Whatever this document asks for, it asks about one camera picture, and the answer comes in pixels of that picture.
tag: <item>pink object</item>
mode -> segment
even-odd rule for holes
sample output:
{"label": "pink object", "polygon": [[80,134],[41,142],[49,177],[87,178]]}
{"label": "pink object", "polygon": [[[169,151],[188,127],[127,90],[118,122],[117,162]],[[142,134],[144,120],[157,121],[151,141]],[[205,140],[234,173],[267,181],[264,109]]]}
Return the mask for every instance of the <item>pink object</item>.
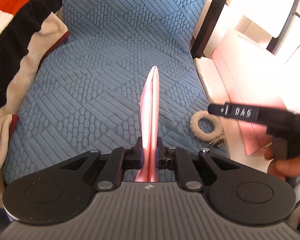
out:
{"label": "pink object", "polygon": [[158,181],[156,147],[159,119],[159,72],[156,66],[150,70],[140,99],[143,168],[135,181]]}
{"label": "pink object", "polygon": [[[279,83],[282,66],[273,54],[256,42],[229,29],[213,51],[212,59],[211,66],[204,68],[202,75],[212,102],[230,101],[286,109],[281,99],[282,83]],[[219,79],[225,90],[216,82]],[[238,124],[247,155],[271,142],[265,126],[244,121],[238,121]]]}

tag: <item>black tool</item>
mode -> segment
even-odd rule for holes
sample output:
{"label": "black tool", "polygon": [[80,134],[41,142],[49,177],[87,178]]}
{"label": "black tool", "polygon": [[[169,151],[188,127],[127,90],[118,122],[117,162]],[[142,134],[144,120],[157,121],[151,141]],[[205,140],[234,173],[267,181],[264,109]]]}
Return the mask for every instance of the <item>black tool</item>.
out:
{"label": "black tool", "polygon": [[300,239],[289,225],[293,188],[202,148],[190,155],[157,141],[157,168],[175,182],[127,182],[142,168],[136,146],[91,150],[12,182],[3,195],[13,220],[0,240]]}
{"label": "black tool", "polygon": [[[300,114],[269,107],[225,103],[211,104],[209,114],[254,122],[267,126],[266,133],[273,135],[272,148],[275,159],[300,156]],[[295,189],[296,202],[300,206],[300,178],[287,178]]]}

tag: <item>blue textured fabric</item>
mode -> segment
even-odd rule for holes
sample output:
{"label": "blue textured fabric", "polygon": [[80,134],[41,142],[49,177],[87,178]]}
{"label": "blue textured fabric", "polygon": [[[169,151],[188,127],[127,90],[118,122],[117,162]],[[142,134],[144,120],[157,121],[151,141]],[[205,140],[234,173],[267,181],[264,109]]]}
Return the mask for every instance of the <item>blue textured fabric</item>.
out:
{"label": "blue textured fabric", "polygon": [[[208,103],[189,42],[205,0],[63,0],[72,36],[43,62],[21,106],[5,163],[9,183],[92,148],[141,136],[140,95],[159,69],[159,136],[198,152],[189,120]],[[200,126],[211,131],[211,124]],[[227,156],[221,149],[217,153]],[[160,180],[171,180],[160,171]]]}

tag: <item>blue cushion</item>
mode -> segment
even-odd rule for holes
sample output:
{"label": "blue cushion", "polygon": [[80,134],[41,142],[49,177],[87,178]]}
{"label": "blue cushion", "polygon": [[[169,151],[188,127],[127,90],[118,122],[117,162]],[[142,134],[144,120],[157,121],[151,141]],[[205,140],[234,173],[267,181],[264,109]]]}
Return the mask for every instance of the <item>blue cushion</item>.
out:
{"label": "blue cushion", "polygon": [[[160,76],[164,145],[192,153],[206,146],[189,128],[192,114],[208,106],[189,52],[204,3],[63,0],[72,36],[44,60],[26,95],[9,145],[6,181],[92,148],[110,153],[135,144],[141,136],[140,95],[153,65]],[[200,125],[212,130],[210,123]],[[160,171],[161,181],[171,179]]]}

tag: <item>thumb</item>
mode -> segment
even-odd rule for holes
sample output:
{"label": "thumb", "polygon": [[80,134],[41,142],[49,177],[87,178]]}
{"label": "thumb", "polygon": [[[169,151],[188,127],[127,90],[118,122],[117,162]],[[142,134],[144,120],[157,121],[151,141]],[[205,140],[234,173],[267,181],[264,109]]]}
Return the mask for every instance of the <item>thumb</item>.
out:
{"label": "thumb", "polygon": [[300,156],[288,160],[278,160],[275,163],[275,169],[287,177],[300,177]]}

